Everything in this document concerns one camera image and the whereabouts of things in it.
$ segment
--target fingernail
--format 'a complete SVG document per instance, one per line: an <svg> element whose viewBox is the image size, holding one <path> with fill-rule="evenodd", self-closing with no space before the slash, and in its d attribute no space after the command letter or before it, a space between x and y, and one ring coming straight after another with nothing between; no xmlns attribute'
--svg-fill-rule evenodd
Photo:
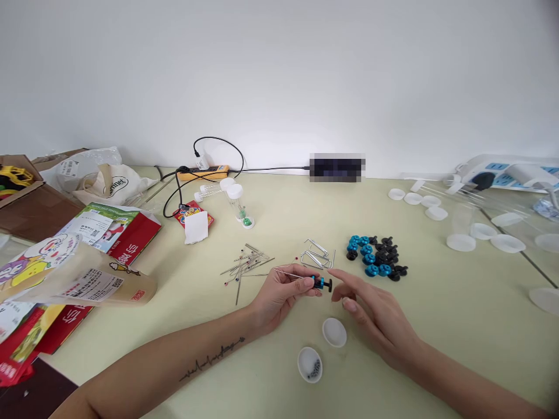
<svg viewBox="0 0 559 419"><path fill-rule="evenodd" d="M355 304L355 301L350 298L344 297L343 305L346 310L351 311L352 313L357 311L357 305Z"/></svg>

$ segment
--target blurred rectangle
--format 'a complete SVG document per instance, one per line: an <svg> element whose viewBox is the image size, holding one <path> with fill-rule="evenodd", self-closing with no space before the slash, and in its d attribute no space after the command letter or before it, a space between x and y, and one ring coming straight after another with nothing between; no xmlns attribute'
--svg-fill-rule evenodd
<svg viewBox="0 0 559 419"><path fill-rule="evenodd" d="M311 153L311 182L361 182L365 175L364 153Z"/></svg>

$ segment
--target yellow power strip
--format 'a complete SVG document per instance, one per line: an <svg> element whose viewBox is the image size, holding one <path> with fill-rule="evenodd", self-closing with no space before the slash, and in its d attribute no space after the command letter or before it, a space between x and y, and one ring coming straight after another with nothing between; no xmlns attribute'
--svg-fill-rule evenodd
<svg viewBox="0 0 559 419"><path fill-rule="evenodd" d="M221 165L221 166L210 166L208 169L200 170L199 168L190 169L192 173L197 174L198 176L204 176L211 173L209 176L203 177L200 180L204 179L223 179L227 177L227 172L229 171L228 165ZM177 173L179 180L186 181L197 179L197 177L191 173Z"/></svg>

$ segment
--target white power strip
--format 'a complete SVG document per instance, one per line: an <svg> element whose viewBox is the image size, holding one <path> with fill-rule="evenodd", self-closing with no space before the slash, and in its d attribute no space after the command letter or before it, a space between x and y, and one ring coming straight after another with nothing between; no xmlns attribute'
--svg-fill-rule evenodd
<svg viewBox="0 0 559 419"><path fill-rule="evenodd" d="M557 178L554 186L559 189L559 158L522 157L514 155L480 154L467 163L459 164L456 173L462 178L462 183L472 183L472 179L480 173L495 173L493 186L500 189L513 189L532 192L545 192L541 189L525 187L506 170L513 164L533 164L541 167L547 173Z"/></svg>

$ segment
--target white wall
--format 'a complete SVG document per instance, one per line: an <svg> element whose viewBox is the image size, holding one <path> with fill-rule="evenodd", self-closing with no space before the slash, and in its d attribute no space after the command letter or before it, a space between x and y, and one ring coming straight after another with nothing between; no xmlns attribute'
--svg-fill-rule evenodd
<svg viewBox="0 0 559 419"><path fill-rule="evenodd" d="M559 157L554 3L2 0L2 153L117 145L193 166L215 135L253 168L365 152L379 177Z"/></svg>

